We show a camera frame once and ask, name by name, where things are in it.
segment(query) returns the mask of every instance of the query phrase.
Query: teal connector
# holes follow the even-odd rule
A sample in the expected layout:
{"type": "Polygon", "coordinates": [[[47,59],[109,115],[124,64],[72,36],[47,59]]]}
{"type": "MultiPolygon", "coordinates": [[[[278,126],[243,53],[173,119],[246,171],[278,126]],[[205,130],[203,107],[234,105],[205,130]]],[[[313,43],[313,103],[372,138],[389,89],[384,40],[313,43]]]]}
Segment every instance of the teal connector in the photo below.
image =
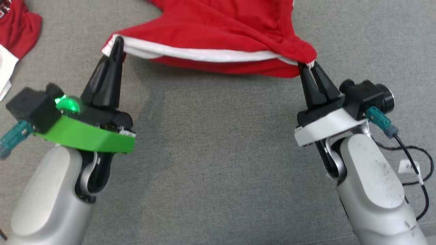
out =
{"type": "Polygon", "coordinates": [[[0,160],[6,159],[11,151],[29,135],[33,133],[32,126],[24,121],[19,121],[5,136],[0,139],[0,160]]]}
{"type": "Polygon", "coordinates": [[[383,130],[388,138],[393,138],[398,133],[398,128],[392,124],[392,121],[377,107],[372,106],[366,112],[368,120],[383,130]]]}

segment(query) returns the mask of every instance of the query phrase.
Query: gray couch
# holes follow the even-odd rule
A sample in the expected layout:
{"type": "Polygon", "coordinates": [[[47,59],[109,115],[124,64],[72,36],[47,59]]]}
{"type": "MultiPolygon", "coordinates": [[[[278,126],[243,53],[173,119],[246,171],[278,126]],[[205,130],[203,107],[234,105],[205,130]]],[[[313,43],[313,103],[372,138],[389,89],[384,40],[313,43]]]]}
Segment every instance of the gray couch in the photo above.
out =
{"type": "MultiPolygon", "coordinates": [[[[79,95],[112,32],[160,15],[144,0],[26,2],[43,17],[42,32],[18,64],[6,101],[49,82],[79,95]]],[[[293,24],[337,85],[352,78],[391,88],[397,104],[390,117],[403,140],[436,156],[434,13],[434,0],[297,0],[293,24]]],[[[4,105],[1,134],[15,123],[4,105]]],[[[133,116],[136,151],[115,157],[84,244],[358,244],[315,147],[299,148],[293,137],[304,107],[297,78],[211,74],[128,56],[121,110],[133,116]]],[[[0,163],[6,233],[51,146],[32,137],[0,163]]],[[[394,169],[405,158],[384,153],[394,169]]],[[[413,156],[428,172],[426,157],[413,156]]],[[[432,206],[420,221],[426,235],[436,234],[435,187],[436,178],[427,182],[432,206]]],[[[420,212],[420,188],[406,194],[420,212]]]]}

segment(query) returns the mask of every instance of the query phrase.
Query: cable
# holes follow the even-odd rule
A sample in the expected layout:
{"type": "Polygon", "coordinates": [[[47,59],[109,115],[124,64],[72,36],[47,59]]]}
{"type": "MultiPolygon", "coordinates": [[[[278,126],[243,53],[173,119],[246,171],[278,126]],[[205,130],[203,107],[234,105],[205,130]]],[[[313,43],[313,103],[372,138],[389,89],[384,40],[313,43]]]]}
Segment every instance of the cable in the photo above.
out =
{"type": "MultiPolygon", "coordinates": [[[[401,141],[401,139],[398,136],[398,134],[395,133],[394,134],[394,138],[397,140],[398,144],[400,144],[400,147],[404,150],[404,153],[406,153],[407,158],[409,159],[410,163],[412,164],[413,170],[415,171],[415,173],[418,176],[418,178],[420,178],[420,173],[418,171],[418,168],[416,167],[415,162],[412,159],[412,156],[410,155],[409,150],[407,150],[407,147],[401,141]]],[[[420,220],[427,213],[427,211],[429,209],[429,204],[430,204],[429,194],[427,193],[426,187],[424,186],[424,181],[422,179],[420,179],[420,184],[421,184],[422,192],[424,193],[424,198],[426,200],[426,205],[425,205],[424,210],[422,211],[422,213],[416,217],[416,221],[420,220]]]]}
{"type": "Polygon", "coordinates": [[[3,240],[7,240],[6,234],[0,229],[0,237],[3,238],[3,240]]]}
{"type": "MultiPolygon", "coordinates": [[[[389,147],[389,146],[385,146],[385,145],[377,142],[374,138],[372,138],[372,139],[375,141],[375,143],[377,144],[378,147],[383,148],[385,150],[391,150],[391,151],[403,150],[403,148],[401,148],[401,147],[389,147]]],[[[427,157],[429,158],[429,160],[430,160],[430,172],[423,179],[424,182],[427,181],[433,175],[434,168],[435,168],[435,164],[434,164],[432,156],[430,155],[430,153],[428,153],[428,151],[426,151],[423,148],[417,147],[417,146],[406,146],[406,149],[419,150],[419,151],[423,152],[425,155],[427,155],[427,157]]],[[[407,182],[407,183],[403,183],[403,186],[416,185],[416,184],[419,184],[419,182],[418,181],[407,182]]]]}

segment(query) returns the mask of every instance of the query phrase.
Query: red and white cloth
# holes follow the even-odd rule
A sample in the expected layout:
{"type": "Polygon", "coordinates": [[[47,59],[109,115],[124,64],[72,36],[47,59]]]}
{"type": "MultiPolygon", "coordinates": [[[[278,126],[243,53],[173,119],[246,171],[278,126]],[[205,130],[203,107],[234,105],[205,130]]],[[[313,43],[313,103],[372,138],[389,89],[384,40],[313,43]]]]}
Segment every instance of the red and white cloth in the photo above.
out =
{"type": "Polygon", "coordinates": [[[163,10],[153,21],[114,33],[124,51],[155,62],[229,74],[299,75],[314,48],[296,36],[293,0],[149,0],[163,10]]]}
{"type": "Polygon", "coordinates": [[[16,63],[35,46],[41,22],[24,0],[0,0],[0,101],[10,89],[16,63]]]}

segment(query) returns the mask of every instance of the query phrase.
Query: green light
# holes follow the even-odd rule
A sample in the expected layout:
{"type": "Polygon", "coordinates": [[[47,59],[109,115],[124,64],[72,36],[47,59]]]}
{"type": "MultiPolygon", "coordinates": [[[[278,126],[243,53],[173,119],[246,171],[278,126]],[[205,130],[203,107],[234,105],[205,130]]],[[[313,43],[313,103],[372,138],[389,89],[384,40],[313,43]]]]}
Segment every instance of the green light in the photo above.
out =
{"type": "Polygon", "coordinates": [[[57,105],[57,104],[59,104],[59,102],[60,102],[61,100],[65,99],[66,97],[67,97],[67,96],[64,95],[64,96],[62,96],[62,97],[60,97],[60,98],[54,99],[54,102],[55,102],[56,105],[57,105]]]}
{"type": "Polygon", "coordinates": [[[80,105],[73,98],[65,97],[65,98],[61,99],[58,102],[58,104],[56,105],[56,108],[58,110],[67,110],[67,111],[70,111],[70,112],[80,113],[80,105]]]}

